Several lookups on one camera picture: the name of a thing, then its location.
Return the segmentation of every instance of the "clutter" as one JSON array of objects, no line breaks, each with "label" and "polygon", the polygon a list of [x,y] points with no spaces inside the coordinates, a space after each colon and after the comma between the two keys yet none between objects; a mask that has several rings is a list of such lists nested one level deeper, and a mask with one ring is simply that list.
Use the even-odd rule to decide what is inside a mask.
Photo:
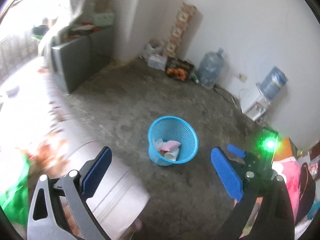
[{"label": "clutter", "polygon": [[169,57],[165,67],[168,77],[185,81],[194,69],[194,65],[189,61],[184,61],[175,57]]},{"label": "clutter", "polygon": [[221,69],[224,67],[222,57],[223,49],[218,52],[210,51],[204,55],[199,68],[195,71],[201,85],[207,89],[212,89],[217,82]]},{"label": "clutter", "polygon": [[171,161],[176,161],[179,154],[179,146],[181,143],[177,141],[164,142],[162,139],[158,139],[153,143],[153,146],[161,156]]},{"label": "clutter", "polygon": [[176,22],[171,30],[169,42],[164,49],[164,56],[175,57],[176,52],[181,44],[183,35],[187,31],[191,20],[197,8],[194,5],[183,3],[180,11],[178,12]]},{"label": "clutter", "polygon": [[268,99],[272,100],[280,89],[287,83],[287,77],[276,66],[266,76],[264,81],[260,84],[261,93]]},{"label": "clutter", "polygon": [[[160,144],[162,139],[171,139],[180,143],[179,152],[170,152],[165,158],[160,153]],[[198,137],[193,128],[186,121],[175,116],[163,116],[156,119],[148,131],[149,149],[148,154],[150,159],[159,166],[169,166],[172,164],[181,164],[190,161],[198,151]]]},{"label": "clutter", "polygon": [[163,48],[164,48],[164,41],[151,39],[149,43],[144,46],[142,52],[139,54],[139,57],[148,61],[151,55],[162,54]]},{"label": "clutter", "polygon": [[159,149],[161,151],[171,152],[171,151],[174,151],[175,149],[177,149],[180,145],[181,145],[181,143],[179,143],[177,141],[167,141],[167,142],[163,143]]},{"label": "clutter", "polygon": [[167,64],[167,58],[158,54],[151,55],[148,59],[148,66],[158,70],[165,71],[165,65]]}]

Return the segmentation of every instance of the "red cloth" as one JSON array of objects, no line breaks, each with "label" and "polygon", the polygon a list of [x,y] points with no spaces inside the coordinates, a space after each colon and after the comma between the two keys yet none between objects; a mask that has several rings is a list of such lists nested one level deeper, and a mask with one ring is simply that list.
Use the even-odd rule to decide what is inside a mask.
[{"label": "red cloth", "polygon": [[283,165],[282,174],[284,174],[287,178],[287,189],[291,201],[292,211],[294,221],[297,218],[298,207],[299,207],[299,198],[300,198],[300,173],[301,167],[297,161],[288,161],[288,162],[276,162],[281,163]]}]

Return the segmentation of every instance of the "pink tissue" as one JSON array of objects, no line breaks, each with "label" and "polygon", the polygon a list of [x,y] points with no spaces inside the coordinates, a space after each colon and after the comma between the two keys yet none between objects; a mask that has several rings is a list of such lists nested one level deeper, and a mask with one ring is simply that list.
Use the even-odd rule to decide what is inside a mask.
[{"label": "pink tissue", "polygon": [[163,145],[161,145],[159,149],[161,151],[171,152],[177,149],[180,145],[181,143],[177,141],[167,141]]},{"label": "pink tissue", "polygon": [[295,221],[297,217],[298,207],[299,207],[299,198],[300,198],[300,185],[299,185],[300,180],[299,179],[300,179],[301,167],[297,161],[288,161],[288,162],[284,162],[284,161],[285,160],[282,160],[280,162],[274,162],[274,163],[281,163],[283,165],[282,173],[287,178],[286,186],[288,189],[292,211],[293,211],[293,217]]}]

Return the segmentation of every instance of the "blue water bottle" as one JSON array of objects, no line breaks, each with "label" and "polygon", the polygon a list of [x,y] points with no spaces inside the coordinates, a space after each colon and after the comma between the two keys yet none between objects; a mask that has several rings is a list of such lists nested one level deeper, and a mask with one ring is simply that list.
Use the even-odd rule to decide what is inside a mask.
[{"label": "blue water bottle", "polygon": [[260,90],[267,99],[272,100],[287,81],[284,73],[275,66],[260,84]]},{"label": "blue water bottle", "polygon": [[223,49],[218,52],[210,51],[204,55],[199,68],[195,71],[197,78],[201,85],[207,89],[212,89],[220,75],[221,69],[224,67],[224,60],[222,57]]}]

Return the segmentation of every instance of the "paper cup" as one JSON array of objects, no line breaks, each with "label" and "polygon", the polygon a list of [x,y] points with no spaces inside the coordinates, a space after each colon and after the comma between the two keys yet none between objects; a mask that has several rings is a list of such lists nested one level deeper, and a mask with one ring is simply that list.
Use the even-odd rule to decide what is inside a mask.
[{"label": "paper cup", "polygon": [[172,151],[172,152],[167,152],[167,153],[165,153],[165,154],[164,154],[164,157],[165,157],[166,159],[170,160],[170,161],[174,161],[174,162],[175,162],[175,161],[177,160],[178,155],[179,155],[179,151],[180,151],[180,149],[177,148],[177,149],[175,149],[175,150]]}]

